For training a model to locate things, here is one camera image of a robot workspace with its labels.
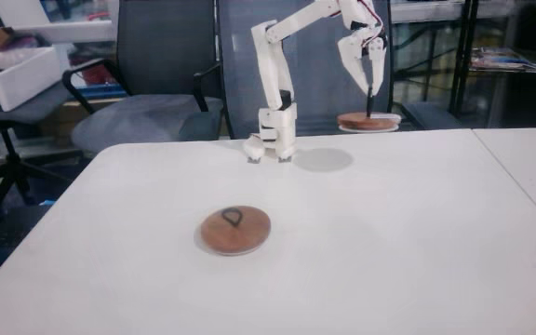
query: round wooden board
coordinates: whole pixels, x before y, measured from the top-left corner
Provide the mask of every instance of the round wooden board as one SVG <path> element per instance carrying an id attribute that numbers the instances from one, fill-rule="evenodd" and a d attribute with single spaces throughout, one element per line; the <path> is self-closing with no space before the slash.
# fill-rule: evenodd
<path id="1" fill-rule="evenodd" d="M 386 130 L 395 128 L 400 121 L 393 114 L 377 113 L 366 117 L 365 112 L 340 114 L 337 116 L 339 126 L 356 130 Z"/>
<path id="2" fill-rule="evenodd" d="M 221 255 L 241 255 L 259 247 L 270 234 L 270 218 L 263 211 L 236 206 L 210 215 L 202 223 L 204 243 Z"/>

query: black office chair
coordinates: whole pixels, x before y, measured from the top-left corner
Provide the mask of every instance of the black office chair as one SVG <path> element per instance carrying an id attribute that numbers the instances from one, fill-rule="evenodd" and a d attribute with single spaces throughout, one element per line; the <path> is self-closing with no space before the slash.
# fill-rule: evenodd
<path id="1" fill-rule="evenodd" d="M 65 90 L 61 83 L 57 83 L 12 111 L 4 112 L 0 108 L 0 134 L 3 136 L 7 148 L 6 162 L 0 166 L 0 178 L 3 178 L 0 183 L 0 207 L 14 183 L 18 186 L 18 190 L 24 201 L 30 201 L 28 195 L 30 191 L 28 177 L 51 179 L 67 184 L 72 182 L 71 179 L 49 172 L 21 159 L 18 153 L 16 153 L 9 133 L 7 132 L 9 128 L 17 125 L 34 125 L 38 123 L 54 112 L 68 98 L 69 94 L 67 90 Z M 54 156 L 52 158 L 56 160 L 62 157 Z"/>
<path id="2" fill-rule="evenodd" d="M 103 65 L 129 97 L 94 111 L 72 85 L 73 74 Z M 67 71 L 63 83 L 91 113 L 74 144 L 100 152 L 121 143 L 212 141 L 222 99 L 214 0 L 121 0 L 117 64 L 94 60 Z"/>

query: gray chair seat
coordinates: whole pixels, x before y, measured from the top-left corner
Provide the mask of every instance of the gray chair seat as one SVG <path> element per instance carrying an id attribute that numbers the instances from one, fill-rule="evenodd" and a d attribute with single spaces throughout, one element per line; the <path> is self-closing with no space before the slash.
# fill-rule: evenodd
<path id="1" fill-rule="evenodd" d="M 80 122 L 72 141 L 94 153 L 123 143 L 213 141 L 219 136 L 222 101 L 206 102 L 209 112 L 203 113 L 190 95 L 128 97 Z"/>
<path id="2" fill-rule="evenodd" d="M 431 102 L 406 103 L 402 107 L 409 120 L 424 130 L 465 128 L 454 115 Z"/>
<path id="3" fill-rule="evenodd" d="M 33 125 L 51 114 L 55 108 L 61 106 L 70 96 L 70 92 L 59 82 L 9 112 L 4 112 L 0 107 L 0 121 Z"/>

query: white robotic arm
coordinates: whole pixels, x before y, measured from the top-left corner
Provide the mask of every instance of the white robotic arm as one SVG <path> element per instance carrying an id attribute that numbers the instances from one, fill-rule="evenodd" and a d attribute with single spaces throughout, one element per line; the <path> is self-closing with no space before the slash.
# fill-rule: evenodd
<path id="1" fill-rule="evenodd" d="M 272 20 L 253 27 L 251 32 L 269 108 L 260 109 L 260 134 L 252 136 L 244 145 L 251 161 L 258 162 L 266 148 L 276 149 L 281 160 L 290 159 L 295 151 L 297 106 L 283 39 L 317 20 L 339 14 L 344 26 L 352 31 L 338 44 L 342 64 L 368 99 L 378 93 L 383 81 L 386 40 L 383 22 L 371 0 L 315 0 L 280 22 Z M 361 59 L 365 55 L 369 55 L 373 68 L 372 87 L 363 71 Z"/>

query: metal shelf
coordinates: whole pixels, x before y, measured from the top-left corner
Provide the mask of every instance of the metal shelf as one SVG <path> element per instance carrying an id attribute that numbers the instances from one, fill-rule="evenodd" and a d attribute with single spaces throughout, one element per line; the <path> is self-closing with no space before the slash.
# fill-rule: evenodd
<path id="1" fill-rule="evenodd" d="M 469 72 L 483 74 L 536 74 L 536 69 L 491 69 L 491 68 L 469 68 Z"/>
<path id="2" fill-rule="evenodd" d="M 457 20 L 462 14 L 463 0 L 392 3 L 392 23 L 431 22 Z M 515 0 L 482 0 L 479 3 L 477 18 L 503 18 L 510 15 L 516 7 Z"/>

